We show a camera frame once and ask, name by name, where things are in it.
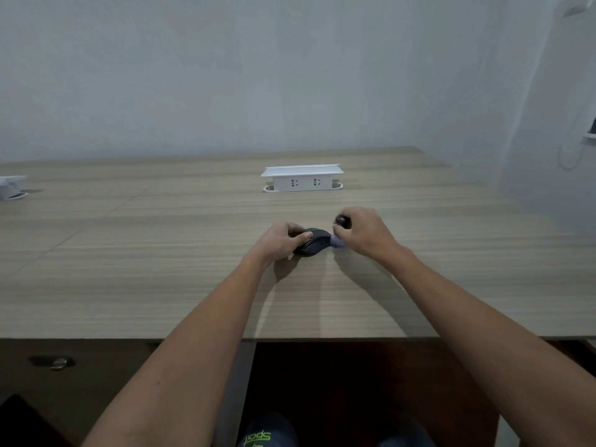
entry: person's left arm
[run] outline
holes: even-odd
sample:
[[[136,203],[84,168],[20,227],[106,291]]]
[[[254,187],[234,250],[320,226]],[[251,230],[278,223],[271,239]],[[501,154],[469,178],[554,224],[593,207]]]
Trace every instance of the person's left arm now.
[[[312,236],[303,230],[273,224],[124,386],[83,446],[208,447],[261,277]]]

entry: table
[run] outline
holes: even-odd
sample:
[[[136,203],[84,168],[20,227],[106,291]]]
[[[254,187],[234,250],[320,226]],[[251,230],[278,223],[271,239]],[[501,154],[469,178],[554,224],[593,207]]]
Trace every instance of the table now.
[[[266,165],[339,163],[337,191],[264,193]],[[596,336],[596,241],[415,148],[14,163],[0,202],[1,338],[164,338],[275,220],[330,229],[375,207],[431,267],[539,336]],[[270,268],[245,339],[433,337],[400,285],[347,250]]]

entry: human arm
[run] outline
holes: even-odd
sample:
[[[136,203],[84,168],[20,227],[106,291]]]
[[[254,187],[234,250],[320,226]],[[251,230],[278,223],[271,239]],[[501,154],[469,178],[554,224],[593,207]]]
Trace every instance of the human arm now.
[[[261,277],[312,236],[303,230],[273,224],[130,379],[84,447],[209,446]]]
[[[342,214],[334,232],[401,283],[433,328],[529,445],[593,446],[596,378],[498,310],[430,269],[393,238],[374,210]]]

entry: hand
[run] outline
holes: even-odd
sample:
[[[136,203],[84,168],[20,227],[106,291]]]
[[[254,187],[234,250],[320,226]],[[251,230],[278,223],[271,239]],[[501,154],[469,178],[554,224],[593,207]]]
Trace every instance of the hand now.
[[[292,254],[294,249],[312,238],[312,232],[305,232],[304,227],[294,223],[274,223],[255,243],[250,252],[259,256],[265,265]]]
[[[374,209],[349,207],[340,214],[352,219],[352,228],[344,229],[333,221],[333,232],[355,252],[384,264],[396,251],[407,250],[393,238]]]

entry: person's right hand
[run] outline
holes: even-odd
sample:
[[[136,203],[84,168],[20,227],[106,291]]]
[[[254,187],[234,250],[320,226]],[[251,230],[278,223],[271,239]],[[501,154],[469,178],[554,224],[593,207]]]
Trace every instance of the person's right hand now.
[[[340,214],[352,219],[352,228],[344,229],[333,221],[333,232],[355,252],[383,264],[396,251],[405,249],[393,238],[376,210],[348,207]]]

